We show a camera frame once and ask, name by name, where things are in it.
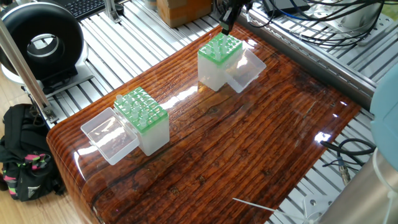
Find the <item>pipette tip box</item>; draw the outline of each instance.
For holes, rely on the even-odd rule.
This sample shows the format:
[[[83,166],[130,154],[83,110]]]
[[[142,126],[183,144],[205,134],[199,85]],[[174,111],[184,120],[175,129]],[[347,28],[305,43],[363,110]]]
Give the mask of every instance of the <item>pipette tip box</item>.
[[[141,87],[121,96],[81,130],[111,164],[137,146],[150,156],[170,141],[169,114]]]
[[[225,70],[236,63],[242,53],[242,40],[218,34],[198,51],[199,81],[218,91],[227,82]]]

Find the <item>wooden floor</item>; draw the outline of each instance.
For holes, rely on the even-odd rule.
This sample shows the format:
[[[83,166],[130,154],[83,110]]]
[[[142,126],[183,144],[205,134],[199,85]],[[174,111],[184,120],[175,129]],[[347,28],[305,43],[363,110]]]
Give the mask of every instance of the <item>wooden floor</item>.
[[[0,72],[0,118],[10,106],[30,103],[29,97],[19,86],[10,82]],[[0,138],[4,125],[0,122]],[[0,223],[2,224],[79,224],[81,221],[70,196],[54,193],[31,202],[13,200],[8,192],[0,192]]]

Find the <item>wooden board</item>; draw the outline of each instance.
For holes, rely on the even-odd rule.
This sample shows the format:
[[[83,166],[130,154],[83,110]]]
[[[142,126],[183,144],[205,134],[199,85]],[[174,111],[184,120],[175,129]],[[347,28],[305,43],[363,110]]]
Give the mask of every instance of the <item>wooden board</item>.
[[[253,33],[236,25],[267,64],[242,93],[213,92],[197,52],[216,28],[51,129],[48,143],[87,220],[105,223],[264,223],[359,106]],[[116,95],[143,87],[170,115],[170,142],[150,157],[136,149],[109,165],[80,131]]]

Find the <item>transparent container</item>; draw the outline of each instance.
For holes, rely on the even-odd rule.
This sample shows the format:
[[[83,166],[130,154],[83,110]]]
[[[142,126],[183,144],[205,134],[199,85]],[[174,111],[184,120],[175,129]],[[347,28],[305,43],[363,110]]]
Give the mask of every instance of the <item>transparent container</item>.
[[[139,147],[150,156],[170,141],[169,114],[141,87],[114,102],[137,134]]]
[[[241,93],[266,68],[249,48],[231,35],[218,34],[198,51],[199,81],[214,91],[228,83]]]
[[[139,145],[137,135],[126,127],[112,108],[106,108],[80,129],[111,165],[115,165]]]
[[[137,146],[150,156],[170,141],[169,114],[141,87],[118,95],[81,130],[102,156],[115,165]]]

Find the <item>wood grain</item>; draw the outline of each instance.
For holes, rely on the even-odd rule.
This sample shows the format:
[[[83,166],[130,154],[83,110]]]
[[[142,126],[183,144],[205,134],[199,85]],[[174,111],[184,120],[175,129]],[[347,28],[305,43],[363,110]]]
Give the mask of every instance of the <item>wood grain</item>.
[[[213,92],[198,82],[197,52],[219,32],[51,129],[47,141],[88,222],[264,223],[269,212],[232,198],[277,208],[323,154],[316,139],[334,139],[358,113],[358,105],[241,26],[231,34],[267,69],[240,94],[228,85]],[[167,109],[170,142],[111,166],[80,126],[139,86]]]

